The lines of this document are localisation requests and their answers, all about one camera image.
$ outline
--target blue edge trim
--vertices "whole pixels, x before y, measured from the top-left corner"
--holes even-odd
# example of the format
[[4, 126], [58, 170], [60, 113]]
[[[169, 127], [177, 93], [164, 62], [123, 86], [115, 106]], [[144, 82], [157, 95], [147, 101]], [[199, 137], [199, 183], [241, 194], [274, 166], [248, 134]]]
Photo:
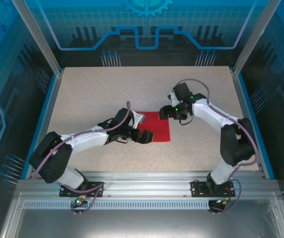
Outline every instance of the blue edge trim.
[[269, 179], [275, 179], [273, 169], [272, 169], [272, 166], [271, 166], [271, 162], [270, 162], [269, 156], [266, 152], [264, 141], [263, 141], [263, 138], [262, 138], [262, 135], [261, 135], [261, 132], [260, 132], [260, 128], [259, 128], [259, 125], [257, 124], [256, 117], [255, 117], [255, 114], [253, 112], [253, 108], [252, 108], [252, 105], [251, 105], [251, 102], [250, 102], [250, 98], [249, 98], [249, 95], [247, 94], [247, 90], [246, 90], [245, 83], [244, 83], [244, 80], [243, 80], [241, 73], [239, 73], [238, 78], [239, 78], [239, 81], [240, 81], [240, 84], [241, 84], [241, 87], [242, 87], [242, 91], [243, 91], [244, 98], [245, 98], [246, 103], [247, 103], [248, 110], [249, 110], [250, 115], [251, 115], [252, 123], [254, 125], [254, 129], [255, 129], [256, 137], [257, 137], [258, 142], [259, 142], [260, 150], [262, 151], [263, 160], [264, 160], [264, 163], [265, 163], [265, 166], [266, 166], [267, 173], [269, 175]]
[[[49, 87], [49, 90], [48, 90], [48, 93], [47, 93], [46, 98], [45, 98], [45, 102], [44, 102], [41, 114], [39, 116], [39, 120], [38, 120], [38, 123], [37, 123], [37, 127], [36, 127], [36, 130], [35, 130], [35, 134], [34, 134], [32, 143], [31, 143], [31, 147], [30, 147], [29, 152], [28, 152], [27, 160], [26, 160], [23, 172], [22, 172], [21, 179], [26, 179], [28, 167], [29, 167], [29, 163], [28, 163], [29, 157], [33, 153], [35, 146], [36, 146], [37, 138], [39, 136], [39, 132], [40, 132], [43, 120], [44, 120], [44, 116], [45, 116], [46, 108], [47, 108], [47, 105], [48, 105], [48, 102], [49, 102], [49, 98], [50, 98], [52, 90], [53, 90], [55, 78], [56, 78], [56, 75], [54, 74], [52, 81], [51, 81], [51, 84], [50, 84], [50, 87]], [[242, 87], [242, 91], [243, 91], [245, 100], [247, 102], [247, 107], [248, 107], [248, 110], [249, 110], [250, 115], [251, 115], [252, 123], [253, 123], [254, 128], [255, 128], [256, 137], [258, 138], [259, 146], [260, 146], [260, 149], [261, 149], [262, 154], [263, 154], [263, 159], [264, 159], [264, 163], [265, 163], [267, 172], [269, 174], [269, 179], [275, 179], [273, 169], [272, 169], [272, 166], [271, 166], [271, 163], [270, 163], [270, 159], [269, 159], [268, 154], [266, 152], [264, 141], [263, 141], [263, 138], [262, 138], [262, 135], [261, 135], [261, 132], [260, 132], [260, 128], [257, 124], [256, 118], [255, 118], [255, 115], [254, 115], [254, 112], [253, 112], [253, 109], [252, 109], [252, 105], [251, 105], [251, 102], [249, 100], [249, 96], [247, 94], [247, 90], [246, 90], [246, 87], [245, 87], [241, 73], [239, 74], [238, 78], [239, 78], [239, 81], [240, 81], [240, 84], [241, 84], [241, 87]]]
[[32, 153], [35, 150], [36, 142], [37, 142], [37, 139], [38, 139], [38, 136], [39, 136], [42, 124], [43, 124], [45, 112], [46, 112], [46, 109], [47, 109], [47, 106], [48, 106], [49, 98], [52, 94], [52, 90], [53, 90], [53, 87], [54, 87], [55, 80], [56, 80], [56, 75], [53, 74], [52, 80], [51, 80], [51, 83], [49, 85], [49, 89], [48, 89], [48, 92], [47, 92], [47, 95], [46, 95], [46, 98], [45, 98], [45, 101], [44, 101], [44, 105], [43, 105], [41, 114], [40, 114], [39, 119], [38, 119], [38, 123], [37, 123], [37, 126], [36, 126], [34, 137], [33, 137], [32, 143], [31, 143], [31, 147], [28, 151], [28, 155], [27, 155], [26, 163], [24, 165], [24, 169], [23, 169], [23, 172], [22, 172], [21, 179], [26, 179], [26, 176], [27, 176], [27, 173], [28, 173], [28, 168], [29, 168], [29, 157], [32, 155]]

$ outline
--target aluminum frame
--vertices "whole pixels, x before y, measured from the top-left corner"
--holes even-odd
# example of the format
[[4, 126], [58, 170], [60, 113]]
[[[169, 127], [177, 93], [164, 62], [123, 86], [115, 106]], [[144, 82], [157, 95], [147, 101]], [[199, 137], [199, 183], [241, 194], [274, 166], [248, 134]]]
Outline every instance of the aluminum frame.
[[[247, 105], [247, 103], [248, 103], [247, 100], [249, 100], [249, 99], [245, 98], [245, 96], [244, 96], [242, 85], [240, 84], [238, 75], [235, 75], [233, 73], [232, 78], [233, 78], [233, 83], [234, 83], [234, 86], [235, 86], [235, 89], [236, 89], [237, 97], [239, 99], [243, 115], [246, 118], [248, 118], [250, 121], [253, 121], [252, 118], [251, 118], [251, 113], [250, 113], [250, 111], [248, 109], [248, 105]], [[252, 124], [252, 125], [253, 125], [253, 132], [256, 135], [255, 126], [254, 126], [254, 124]], [[255, 139], [256, 139], [256, 144], [257, 144], [258, 148], [260, 148], [260, 139], [257, 136], [255, 137]], [[259, 158], [260, 163], [258, 164], [259, 170], [263, 171], [265, 178], [269, 179], [270, 178], [269, 171], [268, 171], [268, 168], [266, 167], [262, 150], [259, 150], [259, 155], [260, 155], [260, 158]]]
[[34, 40], [36, 41], [38, 47], [42, 51], [44, 57], [46, 58], [48, 64], [52, 68], [53, 72], [60, 76], [61, 68], [59, 63], [54, 56], [50, 46], [48, 45], [46, 38], [44, 37], [41, 29], [39, 28], [32, 12], [28, 8], [25, 0], [12, 0], [14, 6], [16, 7], [19, 15], [22, 17], [25, 25], [32, 34]]
[[249, 39], [247, 40], [239, 58], [234, 65], [234, 75], [237, 76], [241, 72], [243, 66], [245, 65], [247, 59], [250, 57], [254, 47], [262, 36], [267, 24], [270, 22], [280, 2], [281, 0], [269, 0], [267, 5], [265, 6], [262, 15], [256, 23]]
[[[40, 130], [38, 132], [38, 135], [34, 135], [37, 138], [36, 138], [36, 143], [35, 143], [34, 148], [31, 148], [33, 151], [36, 149], [36, 147], [39, 145], [41, 140], [47, 134], [47, 129], [48, 129], [48, 126], [49, 126], [49, 123], [50, 123], [50, 120], [51, 120], [53, 110], [54, 110], [55, 101], [56, 101], [56, 98], [57, 98], [57, 95], [58, 95], [58, 91], [59, 91], [59, 87], [60, 87], [62, 77], [63, 77], [63, 71], [61, 72], [61, 74], [59, 76], [56, 76], [53, 88], [52, 88], [51, 92], [48, 92], [48, 93], [50, 93], [50, 97], [49, 97], [49, 100], [48, 100], [48, 104], [47, 104], [47, 107], [46, 107], [44, 117], [42, 118], [42, 121], [41, 121], [41, 126], [40, 126]], [[31, 165], [25, 165], [25, 166], [28, 166], [28, 170], [27, 170], [27, 173], [26, 173], [26, 176], [24, 177], [24, 179], [29, 179], [31, 174], [32, 174], [32, 166]]]
[[[192, 198], [190, 182], [194, 179], [205, 181], [208, 172], [152, 172], [152, 173], [84, 173], [90, 181], [105, 182], [105, 190], [98, 201], [132, 200], [157, 201], [171, 200], [195, 201], [214, 198]], [[238, 172], [235, 176], [242, 183], [242, 200], [268, 200], [272, 207], [277, 231], [284, 238], [284, 201], [276, 180], [262, 178], [261, 172]], [[60, 198], [57, 183], [46, 184], [43, 180], [20, 180], [14, 193], [6, 217], [1, 238], [15, 237], [26, 201], [72, 201], [72, 198]]]

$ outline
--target gear logo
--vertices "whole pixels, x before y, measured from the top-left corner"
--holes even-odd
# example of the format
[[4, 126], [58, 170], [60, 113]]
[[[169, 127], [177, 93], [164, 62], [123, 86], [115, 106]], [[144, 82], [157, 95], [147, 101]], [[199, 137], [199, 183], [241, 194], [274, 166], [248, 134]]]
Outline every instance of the gear logo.
[[139, 17], [150, 15], [155, 17], [156, 14], [162, 14], [163, 10], [168, 9], [168, 4], [172, 4], [172, 0], [124, 0], [126, 10], [130, 10], [132, 14]]
[[11, 0], [0, 0], [0, 22], [2, 24], [7, 23], [13, 14], [11, 6]]

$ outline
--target cable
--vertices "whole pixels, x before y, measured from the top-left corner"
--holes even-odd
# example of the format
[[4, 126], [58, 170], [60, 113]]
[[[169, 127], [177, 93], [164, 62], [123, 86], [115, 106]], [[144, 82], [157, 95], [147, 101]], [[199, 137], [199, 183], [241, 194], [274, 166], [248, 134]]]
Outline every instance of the cable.
[[35, 173], [33, 175], [33, 178], [35, 178], [37, 176], [37, 174], [39, 173], [39, 171], [41, 170], [41, 168], [43, 167], [43, 165], [46, 163], [46, 161], [50, 158], [50, 156], [57, 150], [59, 149], [63, 144], [65, 144], [66, 142], [70, 141], [71, 139], [80, 136], [80, 135], [84, 135], [84, 134], [89, 134], [89, 133], [94, 133], [94, 132], [106, 132], [106, 131], [110, 131], [110, 130], [114, 130], [117, 129], [119, 126], [121, 126], [127, 119], [129, 113], [130, 113], [130, 109], [131, 109], [131, 104], [129, 101], [126, 102], [126, 106], [127, 106], [127, 112], [126, 115], [124, 117], [124, 119], [117, 124], [116, 126], [112, 127], [112, 128], [108, 128], [108, 129], [99, 129], [99, 130], [87, 130], [87, 131], [83, 131], [83, 132], [79, 132], [77, 134], [74, 134], [73, 136], [67, 138], [66, 140], [62, 141], [61, 143], [59, 143], [57, 146], [55, 146], [49, 153], [48, 155], [44, 158], [44, 160], [40, 163], [40, 165], [37, 167], [37, 169], [35, 170]]
[[[90, 205], [89, 205], [84, 211], [82, 211], [81, 214], [84, 213], [84, 212], [86, 212], [86, 211], [89, 211], [90, 208], [93, 206], [93, 203], [94, 203], [94, 201], [96, 200], [96, 198], [98, 197], [98, 194], [99, 194], [99, 192], [100, 192], [100, 188], [101, 188], [101, 187], [102, 187], [102, 183], [101, 183], [99, 186], [96, 186], [96, 187], [94, 187], [94, 188], [91, 189], [91, 190], [93, 191], [93, 190], [95, 190], [95, 188], [97, 188], [97, 192], [96, 192], [96, 194], [94, 195], [94, 197], [93, 197], [93, 199], [92, 199]], [[75, 212], [73, 206], [74, 206], [74, 203], [71, 205], [71, 210], [72, 210], [73, 212]]]
[[231, 190], [228, 187], [225, 187], [225, 190], [229, 194], [229, 201], [231, 201]]
[[63, 186], [65, 186], [66, 188], [68, 188], [68, 189], [69, 189], [70, 191], [72, 191], [72, 192], [81, 193], [81, 194], [87, 194], [87, 193], [92, 192], [92, 191], [94, 191], [94, 190], [96, 190], [96, 189], [98, 189], [98, 188], [101, 188], [102, 185], [103, 185], [103, 184], [101, 183], [101, 184], [99, 184], [98, 186], [95, 186], [95, 187], [93, 187], [93, 188], [91, 188], [91, 189], [84, 190], [84, 191], [73, 189], [73, 188], [71, 188], [71, 187], [69, 187], [68, 185], [65, 185], [65, 184], [64, 184]]
[[233, 207], [235, 207], [237, 205], [237, 203], [239, 202], [239, 199], [241, 198], [241, 194], [242, 194], [242, 186], [241, 186], [240, 181], [237, 180], [237, 179], [229, 179], [229, 180], [230, 181], [236, 181], [238, 183], [238, 185], [239, 185], [239, 194], [238, 194], [237, 199], [235, 200], [235, 202], [228, 209], [226, 209], [223, 212], [229, 212], [230, 210], [232, 210]]
[[210, 101], [209, 101], [210, 90], [209, 90], [208, 86], [207, 86], [204, 82], [202, 82], [202, 81], [200, 81], [200, 80], [198, 80], [198, 79], [194, 79], [194, 78], [187, 78], [187, 79], [183, 79], [183, 80], [179, 81], [179, 82], [176, 84], [176, 86], [179, 85], [180, 83], [185, 82], [185, 81], [195, 81], [195, 82], [198, 82], [198, 83], [200, 83], [201, 85], [203, 85], [203, 86], [207, 89], [207, 104], [208, 104], [209, 108], [212, 109], [215, 113], [221, 115], [222, 117], [224, 117], [224, 118], [230, 120], [231, 122], [233, 122], [234, 124], [236, 124], [236, 125], [246, 134], [247, 138], [249, 139], [249, 141], [251, 142], [251, 144], [252, 144], [252, 146], [253, 146], [254, 153], [255, 153], [255, 158], [254, 158], [254, 160], [253, 160], [252, 162], [249, 162], [249, 163], [245, 163], [245, 164], [238, 165], [238, 166], [233, 170], [233, 172], [229, 175], [229, 178], [231, 178], [231, 177], [235, 174], [235, 172], [236, 172], [240, 167], [253, 165], [253, 164], [256, 163], [256, 162], [258, 163], [258, 162], [259, 162], [259, 157], [260, 157], [260, 156], [259, 156], [259, 151], [258, 151], [257, 146], [256, 146], [256, 144], [255, 144], [255, 142], [254, 142], [252, 136], [250, 135], [250, 133], [249, 133], [239, 122], [237, 122], [236, 120], [232, 119], [232, 118], [229, 117], [228, 115], [223, 114], [222, 112], [220, 112], [219, 110], [215, 109], [213, 106], [210, 105]]
[[128, 143], [128, 140], [127, 140], [127, 139], [126, 139], [125, 141], [116, 140], [115, 142], [121, 143], [121, 144], [127, 144], [127, 143]]
[[179, 119], [179, 124], [181, 125], [188, 125], [189, 123], [191, 123], [193, 120], [193, 116], [191, 115], [191, 120], [189, 122], [186, 122], [185, 124], [181, 123], [181, 119]]

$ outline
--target speckled tabletop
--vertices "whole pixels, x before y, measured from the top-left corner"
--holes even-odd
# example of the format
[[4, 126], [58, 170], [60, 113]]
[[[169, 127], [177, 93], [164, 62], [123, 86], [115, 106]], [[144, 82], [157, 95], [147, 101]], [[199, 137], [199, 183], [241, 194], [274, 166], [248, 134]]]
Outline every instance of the speckled tabletop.
[[[114, 117], [131, 102], [134, 111], [158, 111], [168, 105], [174, 85], [185, 78], [205, 82], [211, 103], [241, 118], [242, 111], [228, 67], [71, 67], [66, 68], [59, 88], [49, 131], [70, 134], [90, 129]], [[207, 94], [195, 82], [195, 93]], [[73, 156], [69, 165], [80, 171], [210, 171], [221, 156], [220, 135], [200, 118], [187, 126], [170, 119], [170, 142], [142, 145], [111, 143]], [[257, 170], [257, 166], [243, 167]]]

